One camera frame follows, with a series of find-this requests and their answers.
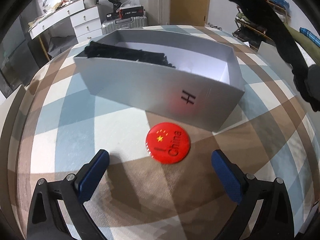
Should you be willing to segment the black hair claw clip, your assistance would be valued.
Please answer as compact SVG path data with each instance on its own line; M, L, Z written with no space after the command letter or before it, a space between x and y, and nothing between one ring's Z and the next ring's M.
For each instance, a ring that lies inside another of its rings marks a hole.
M250 21L267 30L267 35L276 44L280 57L292 66L294 77L305 81L308 77L308 66L290 32L266 0L230 1L236 3Z

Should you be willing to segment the red China pin badge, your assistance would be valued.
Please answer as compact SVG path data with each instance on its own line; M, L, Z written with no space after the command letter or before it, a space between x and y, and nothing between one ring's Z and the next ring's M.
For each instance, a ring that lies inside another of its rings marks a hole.
M188 133L172 122L161 122L153 126L146 135L148 154L161 164L175 164L189 153L191 141Z

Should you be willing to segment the checkered bed cover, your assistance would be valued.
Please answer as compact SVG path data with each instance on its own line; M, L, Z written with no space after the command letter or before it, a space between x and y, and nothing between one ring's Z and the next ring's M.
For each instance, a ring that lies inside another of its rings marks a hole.
M258 179L282 178L300 230L319 199L319 114L274 64L231 35L186 25L168 31L234 49L245 93L232 114L218 132L183 124L190 152L163 165L146 151L145 137L165 118L91 95L74 63L86 43L77 44L35 75L14 122L8 185L21 234L37 181L77 172L100 149L110 166L85 207L108 239L214 239L236 206L211 165L216 149Z

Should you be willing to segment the grey cardboard box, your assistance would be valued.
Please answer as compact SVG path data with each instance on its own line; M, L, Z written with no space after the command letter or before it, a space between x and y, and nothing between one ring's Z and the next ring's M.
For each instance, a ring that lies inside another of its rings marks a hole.
M216 132L245 92L233 48L211 39L123 29L97 42L118 49L162 53L168 65L88 57L81 52L74 62L92 95Z

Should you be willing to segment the wooden door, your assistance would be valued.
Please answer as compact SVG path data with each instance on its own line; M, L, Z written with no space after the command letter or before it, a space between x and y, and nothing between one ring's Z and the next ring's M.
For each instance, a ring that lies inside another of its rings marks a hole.
M170 23L204 26L210 0L170 0Z

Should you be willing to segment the white upright suitcase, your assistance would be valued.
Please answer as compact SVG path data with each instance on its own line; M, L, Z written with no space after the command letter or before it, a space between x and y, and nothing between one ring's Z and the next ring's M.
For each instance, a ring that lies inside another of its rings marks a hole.
M170 0L139 0L144 7L148 25L170 24Z

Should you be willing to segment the silver aluminium suitcase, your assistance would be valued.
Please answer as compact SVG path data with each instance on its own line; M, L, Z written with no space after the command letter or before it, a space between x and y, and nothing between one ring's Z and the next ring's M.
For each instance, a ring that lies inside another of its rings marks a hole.
M118 29L142 28L148 25L146 16L136 16L127 19L116 19L105 21L101 25L103 35L109 34Z

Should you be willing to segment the white desk with drawers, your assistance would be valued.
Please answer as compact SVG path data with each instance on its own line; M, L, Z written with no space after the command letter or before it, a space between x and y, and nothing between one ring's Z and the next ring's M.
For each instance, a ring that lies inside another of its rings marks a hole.
M44 52L54 58L78 43L101 36L104 19L102 5L78 0L39 19L29 34L32 40L40 42L48 38L48 49Z

